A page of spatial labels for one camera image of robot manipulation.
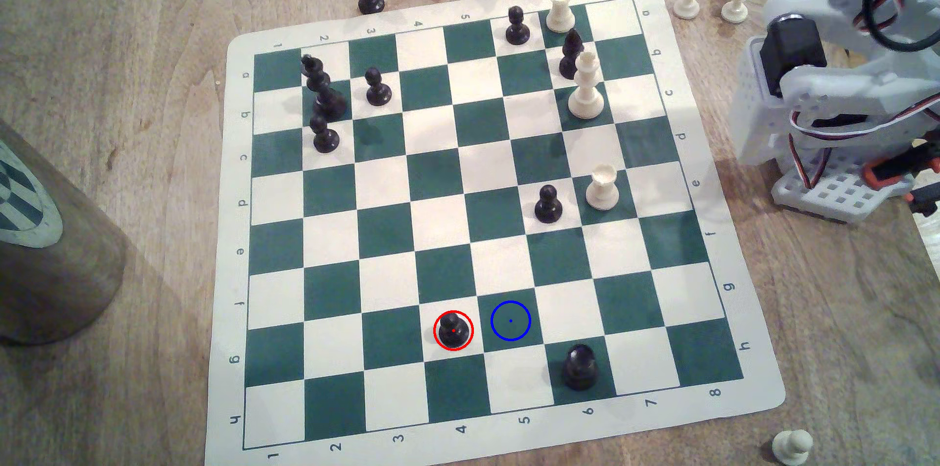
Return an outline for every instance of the wood grain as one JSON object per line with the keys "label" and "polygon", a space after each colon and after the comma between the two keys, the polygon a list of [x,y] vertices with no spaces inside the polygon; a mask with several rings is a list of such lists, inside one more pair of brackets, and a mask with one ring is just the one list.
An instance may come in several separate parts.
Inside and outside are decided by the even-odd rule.
{"label": "wood grain", "polygon": [[[444,0],[386,0],[387,9]],[[782,428],[815,464],[940,461],[940,292],[909,211],[846,226],[776,208],[733,158],[726,111],[760,2],[675,20],[787,387],[776,410],[468,464],[762,464]],[[0,117],[135,244],[91,328],[0,348],[0,462],[200,464],[226,47],[356,15],[356,0],[0,0]]]}

